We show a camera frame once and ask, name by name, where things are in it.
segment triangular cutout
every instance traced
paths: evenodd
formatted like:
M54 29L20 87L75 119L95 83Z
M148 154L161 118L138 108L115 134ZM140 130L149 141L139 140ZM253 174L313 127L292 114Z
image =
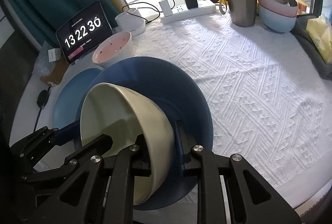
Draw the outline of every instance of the triangular cutout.
M72 206L77 206L80 201L83 188L88 179L88 176L89 172L82 173L77 178L77 180L71 184L71 186L66 190L66 192L60 196L60 200Z
M271 194L258 182L258 180L247 170L243 171L247 186L250 192L251 200L254 205L271 199Z

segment beige bowl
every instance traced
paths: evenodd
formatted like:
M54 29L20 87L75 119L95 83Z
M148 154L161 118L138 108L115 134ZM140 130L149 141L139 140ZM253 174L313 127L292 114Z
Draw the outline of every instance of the beige bowl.
M298 3L296 0L288 0L288 4L284 5L273 0L258 0L259 4L277 14L287 17L296 17L298 12Z
M82 145L110 135L117 154L144 135L151 161L150 177L135 177L134 205L145 202L163 183L172 161L174 133L164 112L147 97L122 86L100 83L84 99L80 121Z

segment bowl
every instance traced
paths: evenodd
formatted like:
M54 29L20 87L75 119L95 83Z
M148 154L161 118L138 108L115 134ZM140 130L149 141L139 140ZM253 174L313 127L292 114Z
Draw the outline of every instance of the bowl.
M274 0L258 0L258 3L264 8L277 14L287 17L296 17L298 11L298 3L296 0L286 0L288 4L281 4Z
M258 13L263 23L277 33L289 32L295 26L296 17L282 16L264 8L260 4L258 5Z
M171 164L174 132L164 112L147 97L122 86L100 83L85 97L80 120L82 145L110 135L116 155L143 134L151 162L150 177L135 177L134 205L145 202L163 183Z
M175 121L182 120L184 131L208 150L213 145L213 124L209 106L194 80L176 65L154 57L138 56L115 63L90 85L102 82L130 88L155 102L176 131ZM135 210L154 210L171 205L187 195L197 184L196 177L182 176L177 156L160 188Z
M100 73L101 70L96 68L87 69L77 74L66 84L53 108L53 128L61 129L80 119L80 115L77 117L77 110L81 109L80 103L88 93L89 85Z
M106 69L133 55L132 34L122 31L104 40L92 55L92 62Z

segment plastic bag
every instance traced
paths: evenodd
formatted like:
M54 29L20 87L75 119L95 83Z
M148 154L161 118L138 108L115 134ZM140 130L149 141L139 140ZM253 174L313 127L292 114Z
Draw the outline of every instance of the plastic bag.
M53 49L53 47L44 41L39 55L37 56L36 62L34 63L34 70L32 71L33 74L37 74L40 77L45 77L52 73L56 62L49 62L50 49Z
M306 31L326 64L332 64L332 26L322 14L319 18L309 19Z

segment white mug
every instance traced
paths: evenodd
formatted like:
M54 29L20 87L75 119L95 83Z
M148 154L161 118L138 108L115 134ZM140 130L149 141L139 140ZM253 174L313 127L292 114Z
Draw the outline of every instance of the white mug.
M146 29L146 21L137 16L141 17L139 10L137 8L132 8L115 17L115 21L122 31L128 31L132 36L137 36L138 34L143 33Z

